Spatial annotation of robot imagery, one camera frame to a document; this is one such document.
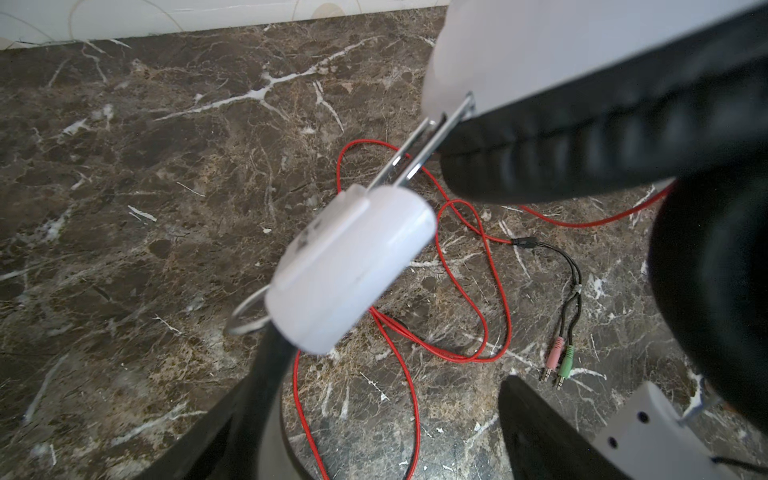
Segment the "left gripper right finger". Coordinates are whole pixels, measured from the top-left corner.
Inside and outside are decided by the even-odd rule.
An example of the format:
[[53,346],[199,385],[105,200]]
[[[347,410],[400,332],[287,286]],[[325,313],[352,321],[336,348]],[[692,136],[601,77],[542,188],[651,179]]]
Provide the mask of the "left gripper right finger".
[[502,381],[498,411],[515,479],[627,477],[520,377]]

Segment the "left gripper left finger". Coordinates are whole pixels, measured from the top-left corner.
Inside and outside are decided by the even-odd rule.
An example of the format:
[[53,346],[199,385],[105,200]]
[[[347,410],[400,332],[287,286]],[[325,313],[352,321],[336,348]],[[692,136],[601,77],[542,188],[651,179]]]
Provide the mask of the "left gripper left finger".
[[236,384],[136,479],[207,479],[223,458],[241,387]]

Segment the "white black red headphones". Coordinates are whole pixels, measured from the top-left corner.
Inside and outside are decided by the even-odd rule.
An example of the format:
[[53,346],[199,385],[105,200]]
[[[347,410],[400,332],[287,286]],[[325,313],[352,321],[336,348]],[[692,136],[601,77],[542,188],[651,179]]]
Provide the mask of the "white black red headphones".
[[454,1],[422,92],[423,149],[332,202],[289,244],[219,469],[293,473],[268,435],[297,350],[326,354],[433,237],[409,180],[432,154],[460,197],[551,202],[670,179],[648,265],[674,337],[767,426],[767,5]]

